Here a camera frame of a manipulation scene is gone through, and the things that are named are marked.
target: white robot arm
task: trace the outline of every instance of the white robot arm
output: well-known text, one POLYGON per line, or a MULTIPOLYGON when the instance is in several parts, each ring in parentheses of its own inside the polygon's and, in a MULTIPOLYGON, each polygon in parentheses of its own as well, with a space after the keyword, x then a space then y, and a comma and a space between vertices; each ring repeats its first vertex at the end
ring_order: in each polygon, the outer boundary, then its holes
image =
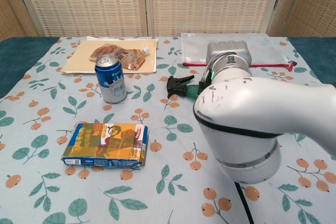
POLYGON ((277 136, 301 133, 336 156, 336 86, 309 87, 252 77, 244 41, 208 45, 210 79, 194 103, 194 115, 221 170, 254 184, 280 166, 277 136))

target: cardboard sheet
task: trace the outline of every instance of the cardboard sheet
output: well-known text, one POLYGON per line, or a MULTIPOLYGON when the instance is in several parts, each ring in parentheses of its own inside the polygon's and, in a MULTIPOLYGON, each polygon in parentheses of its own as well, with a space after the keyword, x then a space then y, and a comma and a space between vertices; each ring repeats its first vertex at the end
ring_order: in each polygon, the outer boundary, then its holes
POLYGON ((90 55, 106 43, 118 45, 124 49, 149 48, 146 61, 137 70, 123 69, 124 73, 154 73, 156 72, 156 39, 138 40, 85 40, 79 45, 77 51, 62 68, 63 73, 95 73, 95 62, 89 60, 90 55))

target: tablecloth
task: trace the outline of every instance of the tablecloth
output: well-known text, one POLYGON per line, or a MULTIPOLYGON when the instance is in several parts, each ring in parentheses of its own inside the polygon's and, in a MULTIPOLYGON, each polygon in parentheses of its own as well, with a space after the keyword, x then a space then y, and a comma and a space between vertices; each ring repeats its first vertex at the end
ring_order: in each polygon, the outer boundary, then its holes
MULTIPOLYGON (((335 161, 304 135, 278 137, 281 167, 265 182, 235 184, 222 174, 193 102, 166 97, 170 75, 194 74, 197 83, 204 70, 182 65, 180 37, 159 37, 157 72, 126 75, 128 97, 112 105, 101 98, 95 75, 61 74, 83 39, 61 37, 0 100, 1 224, 334 222, 335 161), (145 166, 64 165, 78 122, 147 125, 145 166)), ((270 39, 298 65, 292 72, 255 68, 253 76, 321 84, 286 38, 270 39)))

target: blue can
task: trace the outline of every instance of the blue can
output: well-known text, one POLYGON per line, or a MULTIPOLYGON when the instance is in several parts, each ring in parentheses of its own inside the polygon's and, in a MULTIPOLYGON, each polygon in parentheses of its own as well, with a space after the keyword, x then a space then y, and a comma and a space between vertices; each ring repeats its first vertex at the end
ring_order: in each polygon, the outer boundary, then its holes
POLYGON ((94 67, 101 95, 108 103, 118 103, 127 96, 121 62, 114 54, 101 55, 94 67))

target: can lid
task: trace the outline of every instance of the can lid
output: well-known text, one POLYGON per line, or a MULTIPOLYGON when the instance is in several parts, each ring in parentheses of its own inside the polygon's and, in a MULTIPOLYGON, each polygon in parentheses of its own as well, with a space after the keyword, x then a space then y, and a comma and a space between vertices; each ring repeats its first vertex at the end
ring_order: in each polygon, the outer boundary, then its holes
POLYGON ((118 57, 114 54, 101 55, 96 59, 96 66, 107 68, 111 67, 119 61, 118 57))

